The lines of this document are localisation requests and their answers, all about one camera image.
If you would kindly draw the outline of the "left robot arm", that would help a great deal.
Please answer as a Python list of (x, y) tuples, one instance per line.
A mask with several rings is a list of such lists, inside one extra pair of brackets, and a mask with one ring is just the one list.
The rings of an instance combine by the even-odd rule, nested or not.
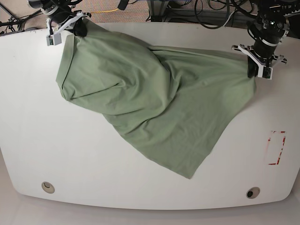
[(285, 0), (259, 0), (258, 15), (247, 22), (248, 34), (254, 39), (251, 46), (233, 45), (232, 49), (247, 56), (248, 78), (272, 79), (273, 69), (278, 63), (287, 63), (283, 55), (276, 56), (275, 50), (287, 36), (290, 24), (284, 14)]

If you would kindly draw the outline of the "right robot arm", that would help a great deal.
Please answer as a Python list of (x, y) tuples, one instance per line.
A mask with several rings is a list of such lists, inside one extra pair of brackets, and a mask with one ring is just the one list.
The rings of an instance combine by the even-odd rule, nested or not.
[(46, 25), (49, 34), (46, 37), (47, 45), (62, 43), (61, 32), (67, 30), (75, 36), (85, 37), (88, 33), (83, 18), (91, 17), (91, 13), (73, 10), (80, 0), (29, 0), (28, 5), (38, 8), (47, 17)]

